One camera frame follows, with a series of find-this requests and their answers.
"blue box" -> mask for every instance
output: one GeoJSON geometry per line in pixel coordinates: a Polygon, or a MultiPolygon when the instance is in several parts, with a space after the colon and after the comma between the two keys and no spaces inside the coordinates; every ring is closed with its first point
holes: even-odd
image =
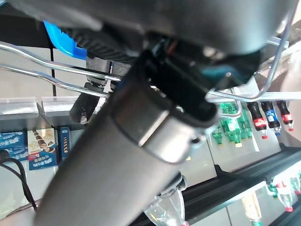
{"type": "Polygon", "coordinates": [[[57,165],[57,146],[54,129],[37,129],[27,132],[29,170],[57,165]]]}
{"type": "Polygon", "coordinates": [[[0,133],[0,149],[25,147],[26,135],[24,132],[0,133]]]}
{"type": "Polygon", "coordinates": [[[70,151],[70,129],[69,127],[60,128],[60,158],[63,160],[70,151]]]}
{"type": "Polygon", "coordinates": [[[17,159],[19,161],[28,160],[28,148],[27,147],[15,147],[4,149],[9,154],[10,158],[17,159]]]}

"black shelf rail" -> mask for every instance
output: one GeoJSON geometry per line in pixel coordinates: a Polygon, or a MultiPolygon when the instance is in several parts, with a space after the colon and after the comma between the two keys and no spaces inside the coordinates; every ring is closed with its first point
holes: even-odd
{"type": "Polygon", "coordinates": [[[293,212],[284,212],[269,226],[300,226],[301,225],[301,201],[293,205],[293,212]]]}
{"type": "MultiPolygon", "coordinates": [[[[215,165],[217,177],[187,188],[183,192],[185,219],[190,225],[223,209],[243,197],[248,189],[259,189],[274,176],[301,161],[301,148],[280,144],[281,152],[261,159],[234,172],[215,165]]],[[[141,214],[131,226],[153,225],[141,214]]]]}

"green bottle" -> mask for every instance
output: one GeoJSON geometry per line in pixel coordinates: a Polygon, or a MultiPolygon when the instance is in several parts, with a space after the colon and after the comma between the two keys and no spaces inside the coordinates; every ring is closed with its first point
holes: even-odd
{"type": "Polygon", "coordinates": [[[237,121],[240,127],[241,138],[243,140],[247,138],[252,139],[252,128],[245,109],[243,109],[243,112],[237,121]]]}
{"type": "Polygon", "coordinates": [[[217,142],[218,146],[222,146],[222,129],[220,126],[215,129],[215,131],[212,133],[213,138],[217,142]]]}
{"type": "MultiPolygon", "coordinates": [[[[234,114],[237,112],[234,104],[232,103],[221,103],[220,105],[222,112],[225,114],[234,114]]],[[[237,119],[222,119],[222,129],[225,135],[228,137],[230,142],[235,143],[235,147],[241,147],[240,142],[240,128],[237,119]]]]}
{"type": "Polygon", "coordinates": [[[278,191],[277,187],[273,184],[269,184],[266,186],[268,195],[273,196],[274,199],[278,199],[278,191]]]}

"shelf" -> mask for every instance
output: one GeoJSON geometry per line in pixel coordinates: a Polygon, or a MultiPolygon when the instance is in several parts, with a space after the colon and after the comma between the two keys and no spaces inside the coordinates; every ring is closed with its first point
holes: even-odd
{"type": "MultiPolygon", "coordinates": [[[[280,144],[281,152],[234,172],[224,172],[215,165],[217,177],[187,188],[183,192],[185,218],[190,225],[241,199],[250,189],[257,190],[273,177],[301,161],[301,148],[280,144]]],[[[148,226],[144,214],[131,226],[148,226]]]]}
{"type": "MultiPolygon", "coordinates": [[[[252,94],[244,93],[242,94],[242,96],[251,97],[254,96],[254,93],[252,94]]],[[[300,99],[301,99],[301,92],[266,92],[259,98],[258,101],[300,100],[300,99]]],[[[206,100],[212,103],[234,101],[234,99],[231,98],[219,97],[212,94],[208,94],[206,96],[206,100]]]]}
{"type": "Polygon", "coordinates": [[[34,97],[0,99],[0,132],[46,129],[50,125],[41,116],[34,97]]]}
{"type": "Polygon", "coordinates": [[[68,126],[71,130],[83,129],[84,125],[75,123],[69,116],[69,111],[77,97],[42,97],[42,116],[54,128],[68,126]]]}

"bottle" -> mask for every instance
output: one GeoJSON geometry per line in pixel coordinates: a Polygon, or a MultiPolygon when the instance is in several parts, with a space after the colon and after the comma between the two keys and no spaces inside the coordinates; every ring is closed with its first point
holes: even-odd
{"type": "Polygon", "coordinates": [[[301,194],[301,183],[300,183],[299,175],[291,177],[290,182],[293,190],[295,191],[295,194],[297,195],[301,194]]]}
{"type": "Polygon", "coordinates": [[[276,187],[278,192],[278,198],[281,201],[281,203],[285,206],[285,210],[287,212],[293,212],[293,197],[290,188],[286,185],[284,181],[276,184],[276,187]]]}
{"type": "Polygon", "coordinates": [[[188,226],[185,221],[184,199],[178,189],[170,196],[156,197],[144,213],[157,226],[188,226]]]}
{"type": "Polygon", "coordinates": [[[277,188],[275,185],[273,185],[273,184],[266,185],[266,189],[267,189],[268,195],[273,196],[274,199],[278,199],[278,191],[277,191],[277,188]]]}
{"type": "Polygon", "coordinates": [[[252,115],[252,120],[257,131],[261,132],[262,139],[267,139],[267,121],[263,118],[260,113],[259,106],[257,102],[250,102],[247,104],[249,111],[252,115]]]}
{"type": "MultiPolygon", "coordinates": [[[[232,103],[222,103],[220,105],[222,112],[226,114],[234,114],[237,112],[232,103]]],[[[242,147],[240,142],[240,128],[237,119],[222,119],[222,129],[230,142],[235,143],[235,147],[242,147]]]]}
{"type": "Polygon", "coordinates": [[[245,109],[243,109],[243,112],[237,121],[240,127],[241,138],[243,140],[246,138],[252,139],[252,128],[245,109]]]}
{"type": "Polygon", "coordinates": [[[212,133],[213,138],[217,142],[218,146],[222,146],[222,129],[218,126],[215,131],[212,133]]]}
{"type": "Polygon", "coordinates": [[[293,118],[287,109],[285,100],[278,100],[276,104],[280,110],[283,123],[288,125],[288,131],[293,131],[293,118]]]}
{"type": "Polygon", "coordinates": [[[251,191],[242,199],[246,216],[250,219],[252,226],[262,226],[261,211],[255,191],[251,191]]]}
{"type": "Polygon", "coordinates": [[[265,113],[269,127],[274,131],[276,136],[279,136],[281,134],[281,126],[274,110],[273,103],[271,101],[264,101],[261,103],[261,107],[265,113]]]}

